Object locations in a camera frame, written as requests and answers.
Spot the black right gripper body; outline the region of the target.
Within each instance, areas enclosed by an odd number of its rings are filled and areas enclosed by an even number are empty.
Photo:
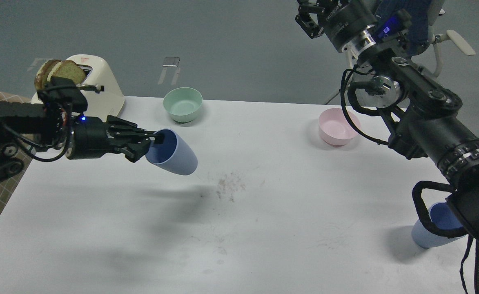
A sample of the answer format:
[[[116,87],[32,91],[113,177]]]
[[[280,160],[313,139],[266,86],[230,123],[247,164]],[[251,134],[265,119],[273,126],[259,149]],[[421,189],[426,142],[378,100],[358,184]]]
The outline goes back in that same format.
[[[360,0],[299,0],[296,22],[311,39],[326,35],[337,52],[378,23]]]

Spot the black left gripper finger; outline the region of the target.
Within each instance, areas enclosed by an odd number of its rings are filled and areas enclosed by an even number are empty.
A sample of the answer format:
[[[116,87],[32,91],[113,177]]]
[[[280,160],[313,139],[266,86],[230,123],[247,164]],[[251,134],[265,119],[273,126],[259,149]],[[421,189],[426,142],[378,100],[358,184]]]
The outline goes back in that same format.
[[[165,141],[165,134],[162,131],[156,131],[149,134],[149,141],[151,145],[162,145]]]

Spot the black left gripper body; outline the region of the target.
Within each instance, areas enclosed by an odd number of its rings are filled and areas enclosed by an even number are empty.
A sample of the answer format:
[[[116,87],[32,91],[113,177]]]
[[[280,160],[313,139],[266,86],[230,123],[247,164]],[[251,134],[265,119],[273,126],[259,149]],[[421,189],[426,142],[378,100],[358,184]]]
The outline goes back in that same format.
[[[107,116],[82,116],[74,121],[66,158],[70,160],[98,159],[107,153],[123,154],[132,163],[145,156],[157,142],[157,134],[139,128],[136,123]]]

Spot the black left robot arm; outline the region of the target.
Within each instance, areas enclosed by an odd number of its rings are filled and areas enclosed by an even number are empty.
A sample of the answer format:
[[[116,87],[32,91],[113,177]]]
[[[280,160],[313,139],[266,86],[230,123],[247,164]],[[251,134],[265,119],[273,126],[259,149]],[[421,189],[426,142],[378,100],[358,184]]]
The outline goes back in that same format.
[[[129,162],[145,156],[150,147],[163,145],[166,136],[139,128],[116,116],[105,120],[85,116],[85,91],[99,94],[99,84],[51,78],[36,92],[41,103],[0,101],[0,183],[21,173],[23,152],[40,162],[98,159],[107,153],[123,154]]]

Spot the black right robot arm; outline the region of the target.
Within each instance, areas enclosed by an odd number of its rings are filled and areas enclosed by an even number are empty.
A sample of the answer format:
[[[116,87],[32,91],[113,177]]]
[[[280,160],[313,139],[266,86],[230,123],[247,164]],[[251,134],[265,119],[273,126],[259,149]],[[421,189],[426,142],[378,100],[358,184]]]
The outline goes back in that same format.
[[[296,22],[307,36],[326,35],[355,64],[340,85],[342,112],[366,139],[407,159],[430,158],[447,184],[422,181],[412,190],[419,221],[441,238],[468,237],[476,246],[474,291],[479,293],[479,138],[458,119],[462,100],[411,61],[429,44],[442,0],[298,1]]]

